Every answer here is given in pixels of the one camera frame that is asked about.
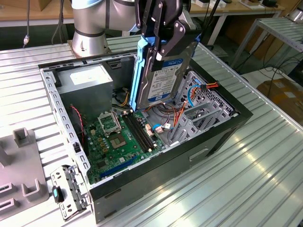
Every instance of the gray fixture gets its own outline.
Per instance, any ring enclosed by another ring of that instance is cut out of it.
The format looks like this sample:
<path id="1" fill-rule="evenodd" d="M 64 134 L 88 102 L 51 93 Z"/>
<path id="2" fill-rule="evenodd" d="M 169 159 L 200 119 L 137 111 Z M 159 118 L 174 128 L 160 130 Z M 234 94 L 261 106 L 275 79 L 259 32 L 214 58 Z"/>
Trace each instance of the gray fixture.
<path id="1" fill-rule="evenodd" d="M 48 199 L 33 130 L 0 138 L 0 220 Z"/>

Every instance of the metal table surface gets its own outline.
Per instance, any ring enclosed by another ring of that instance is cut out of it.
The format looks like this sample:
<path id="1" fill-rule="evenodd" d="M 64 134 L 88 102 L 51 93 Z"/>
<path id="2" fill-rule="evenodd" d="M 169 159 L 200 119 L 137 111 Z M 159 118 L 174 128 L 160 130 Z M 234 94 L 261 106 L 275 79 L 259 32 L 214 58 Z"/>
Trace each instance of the metal table surface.
<path id="1" fill-rule="evenodd" d="M 260 45 L 267 33 L 275 36 L 297 51 L 303 52 L 303 24 L 297 24 L 284 17 L 256 19 L 235 53 L 231 67 L 234 67 L 235 63 L 238 61 L 241 53 L 258 27 L 264 29 L 265 34 L 257 40 L 255 46 L 251 49 L 251 52 L 253 52 L 255 48 Z"/>
<path id="2" fill-rule="evenodd" d="M 136 47 L 137 36 L 109 39 Z M 48 189 L 50 173 L 69 164 L 37 68 L 73 58 L 67 44 L 0 52 L 0 136 L 35 131 Z M 100 226 L 296 226 L 303 218 L 303 129 L 210 51 L 194 59 L 254 113 L 214 155 L 105 219 Z M 50 197 L 0 226 L 95 226 L 85 211 L 64 223 Z"/>

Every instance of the robotic arm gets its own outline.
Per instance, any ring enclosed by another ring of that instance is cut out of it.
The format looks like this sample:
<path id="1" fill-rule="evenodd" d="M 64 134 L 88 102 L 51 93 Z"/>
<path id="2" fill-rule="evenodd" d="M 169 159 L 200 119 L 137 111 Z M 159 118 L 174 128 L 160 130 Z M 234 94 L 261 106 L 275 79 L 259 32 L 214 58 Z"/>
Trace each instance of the robotic arm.
<path id="1" fill-rule="evenodd" d="M 73 0 L 74 53 L 87 57 L 109 52 L 105 29 L 138 31 L 134 6 L 133 0 Z"/>
<path id="2" fill-rule="evenodd" d="M 197 27 L 188 13 L 190 0 L 73 0 L 72 7 L 72 48 L 80 57 L 110 51 L 105 29 L 141 29 L 144 37 L 156 37 L 154 57 L 158 55 L 158 60 L 180 53 L 197 36 Z M 168 41 L 162 48 L 161 40 Z"/>
<path id="3" fill-rule="evenodd" d="M 73 51 L 80 57 L 109 52 L 105 29 L 138 31 L 130 106 L 134 110 L 172 100 L 199 42 L 190 0 L 73 0 Z"/>

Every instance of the yellow wire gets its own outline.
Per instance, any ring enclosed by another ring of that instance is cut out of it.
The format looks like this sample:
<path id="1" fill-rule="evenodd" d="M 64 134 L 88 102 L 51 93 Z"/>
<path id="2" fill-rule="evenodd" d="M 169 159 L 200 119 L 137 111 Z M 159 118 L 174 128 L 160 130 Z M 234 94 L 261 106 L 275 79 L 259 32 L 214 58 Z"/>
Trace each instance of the yellow wire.
<path id="1" fill-rule="evenodd" d="M 143 112 L 147 112 L 147 111 L 149 111 L 153 106 L 155 106 L 155 105 L 151 105 L 150 107 L 148 107 L 146 110 L 143 110 Z"/>
<path id="2" fill-rule="evenodd" d="M 217 82 L 215 82 L 215 83 L 212 83 L 212 84 L 206 84 L 206 85 L 214 85 L 214 84 L 216 84 Z"/>
<path id="3" fill-rule="evenodd" d="M 126 92 L 126 97 L 125 97 L 125 101 L 120 105 L 120 106 L 125 106 L 128 100 L 128 91 Z"/>

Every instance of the pcie slot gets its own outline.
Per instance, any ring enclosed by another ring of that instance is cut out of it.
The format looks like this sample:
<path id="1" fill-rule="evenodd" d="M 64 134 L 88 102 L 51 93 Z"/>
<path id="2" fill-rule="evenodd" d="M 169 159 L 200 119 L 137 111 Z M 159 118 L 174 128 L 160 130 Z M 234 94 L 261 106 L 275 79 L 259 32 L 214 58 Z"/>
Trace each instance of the pcie slot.
<path id="1" fill-rule="evenodd" d="M 117 172 L 117 171 L 119 171 L 119 170 L 121 170 L 121 169 L 123 169 L 125 167 L 130 166 L 134 162 L 134 160 L 136 158 L 137 158 L 137 156 L 133 157 L 132 159 L 130 159 L 130 160 L 128 160 L 128 161 L 126 161 L 126 162 L 124 162 L 124 163 L 122 163 L 122 164 L 120 164 L 120 165 L 118 165 L 118 166 L 116 166 L 116 167 L 114 167 L 114 168 L 112 168 L 110 170 L 105 171 L 104 173 L 101 173 L 100 174 L 100 179 L 102 177 L 106 177 L 108 175 L 111 175 L 111 174 L 113 174 L 113 173 L 115 173 L 115 172 Z"/>
<path id="2" fill-rule="evenodd" d="M 154 148 L 152 142 L 134 116 L 123 116 L 123 119 L 144 152 L 148 152 Z"/>

